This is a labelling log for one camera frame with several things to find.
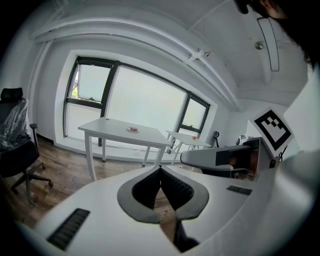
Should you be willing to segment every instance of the window pane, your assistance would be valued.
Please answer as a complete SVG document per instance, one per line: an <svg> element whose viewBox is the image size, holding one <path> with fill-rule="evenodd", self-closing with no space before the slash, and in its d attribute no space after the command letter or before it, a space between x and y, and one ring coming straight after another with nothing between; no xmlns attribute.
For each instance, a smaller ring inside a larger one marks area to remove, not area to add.
<svg viewBox="0 0 320 256"><path fill-rule="evenodd" d="M190 99L182 124L200 129L202 120L204 119L206 108L198 102Z"/></svg>
<svg viewBox="0 0 320 256"><path fill-rule="evenodd" d="M198 137L198 133L194 132L194 131L191 131L191 130L180 129L179 133ZM174 142L174 145L177 146L177 145L179 145L179 143L180 143L180 141L176 139L175 142ZM189 145L182 144L179 152L182 153L183 151L188 150L188 148L189 148Z"/></svg>
<svg viewBox="0 0 320 256"><path fill-rule="evenodd" d="M66 105L66 131L69 138L85 141L85 132L78 127L100 118L101 109L68 103Z"/></svg>
<svg viewBox="0 0 320 256"><path fill-rule="evenodd" d="M80 65L76 74L71 97L101 102L110 68Z"/></svg>
<svg viewBox="0 0 320 256"><path fill-rule="evenodd" d="M154 76L120 67L107 116L137 125L174 131L186 93Z"/></svg>

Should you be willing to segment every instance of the window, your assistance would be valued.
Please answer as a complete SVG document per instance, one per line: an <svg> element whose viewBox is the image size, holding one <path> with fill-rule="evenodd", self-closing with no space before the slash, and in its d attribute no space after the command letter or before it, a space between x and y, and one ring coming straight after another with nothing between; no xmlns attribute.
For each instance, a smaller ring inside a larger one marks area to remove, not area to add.
<svg viewBox="0 0 320 256"><path fill-rule="evenodd" d="M165 137L166 130L199 136L209 107L191 92L144 69L119 61L78 57L63 106L63 134L84 141L84 132L78 127L107 116L156 128ZM101 146L101 139L92 138L92 142ZM106 144L146 149L117 141Z"/></svg>

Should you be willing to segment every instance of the dark hair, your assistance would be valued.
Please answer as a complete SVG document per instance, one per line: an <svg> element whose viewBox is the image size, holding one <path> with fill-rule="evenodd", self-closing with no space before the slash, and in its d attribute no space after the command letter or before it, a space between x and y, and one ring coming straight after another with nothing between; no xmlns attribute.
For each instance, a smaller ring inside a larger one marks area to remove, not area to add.
<svg viewBox="0 0 320 256"><path fill-rule="evenodd" d="M314 69L320 60L318 1L272 0L287 15L287 19L274 19L289 38L304 52L304 59Z"/></svg>

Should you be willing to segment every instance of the baseboard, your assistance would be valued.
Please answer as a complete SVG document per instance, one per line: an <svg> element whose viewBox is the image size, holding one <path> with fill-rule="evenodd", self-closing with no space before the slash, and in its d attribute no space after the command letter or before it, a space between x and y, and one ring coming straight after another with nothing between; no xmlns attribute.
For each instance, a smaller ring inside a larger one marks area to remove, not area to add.
<svg viewBox="0 0 320 256"><path fill-rule="evenodd" d="M47 138L47 137L44 137L44 136L42 136L42 135L40 135L40 134L38 134L38 133L36 134L36 136L37 136L38 138L46 141L46 142L50 142L51 144L54 144L54 141L53 141L52 139L49 139L49 138Z"/></svg>

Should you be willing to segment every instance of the black office chair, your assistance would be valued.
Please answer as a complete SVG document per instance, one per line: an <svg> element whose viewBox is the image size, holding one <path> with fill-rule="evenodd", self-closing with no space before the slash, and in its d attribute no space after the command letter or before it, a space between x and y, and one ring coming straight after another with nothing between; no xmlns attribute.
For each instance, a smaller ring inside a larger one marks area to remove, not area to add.
<svg viewBox="0 0 320 256"><path fill-rule="evenodd" d="M16 187L25 181L28 202L34 206L31 201L30 181L46 181L50 187L54 184L49 178L33 174L40 166L46 168L43 162L27 171L40 156L38 144L35 146L28 132L27 116L28 100L23 98L22 88L4 88L0 100L0 175L6 178L23 173L11 190L17 194ZM33 123L30 127L37 143L35 129L38 126Z"/></svg>

